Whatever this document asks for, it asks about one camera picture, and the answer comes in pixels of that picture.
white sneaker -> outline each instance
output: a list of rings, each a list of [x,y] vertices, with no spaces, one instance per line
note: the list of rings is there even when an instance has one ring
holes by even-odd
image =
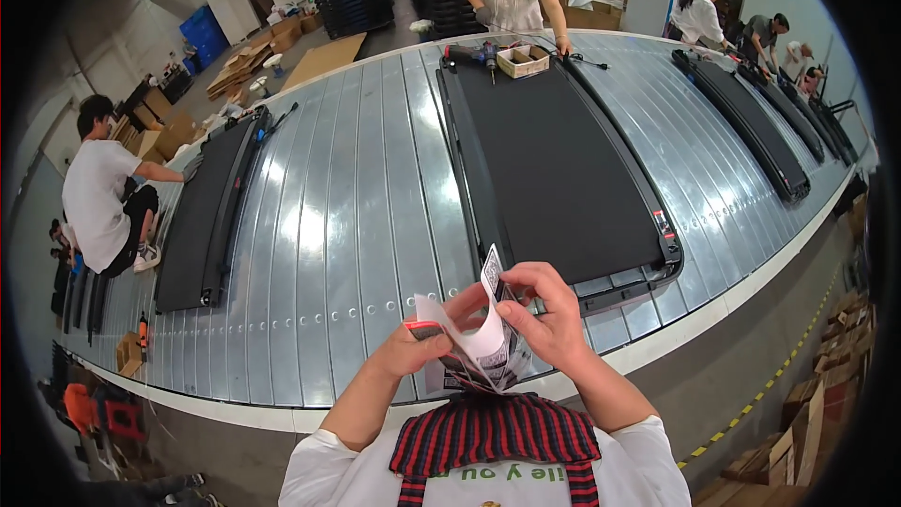
[[[148,270],[160,263],[160,252],[153,246],[144,244],[143,250],[138,250],[137,256],[134,257],[134,272]]]

cordless drill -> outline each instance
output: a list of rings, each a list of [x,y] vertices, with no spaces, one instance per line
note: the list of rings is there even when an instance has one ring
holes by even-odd
[[[495,83],[497,69],[497,46],[485,42],[481,47],[445,46],[444,58],[450,61],[478,61],[491,72],[491,85]]]

work glove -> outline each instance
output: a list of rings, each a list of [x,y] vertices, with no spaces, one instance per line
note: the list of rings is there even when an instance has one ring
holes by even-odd
[[[184,179],[182,182],[187,183],[194,175],[197,174],[197,169],[200,168],[200,163],[204,162],[204,154],[198,153],[196,157],[188,161],[185,165],[185,170],[181,172],[181,176]]]
[[[482,26],[491,26],[492,17],[494,17],[494,13],[489,7],[483,6],[481,8],[476,8],[476,21]]]

right hand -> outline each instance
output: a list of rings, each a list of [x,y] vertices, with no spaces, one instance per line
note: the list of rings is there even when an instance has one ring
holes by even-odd
[[[519,263],[501,274],[514,290],[527,287],[526,295],[544,300],[543,313],[535,317],[520,303],[501,301],[495,308],[529,343],[532,351],[549,365],[567,374],[584,351],[594,354],[582,334],[582,318],[576,294],[548,263]]]
[[[491,18],[494,17],[494,13],[487,6],[476,8],[476,21],[479,22],[482,26],[489,27],[491,26]]]

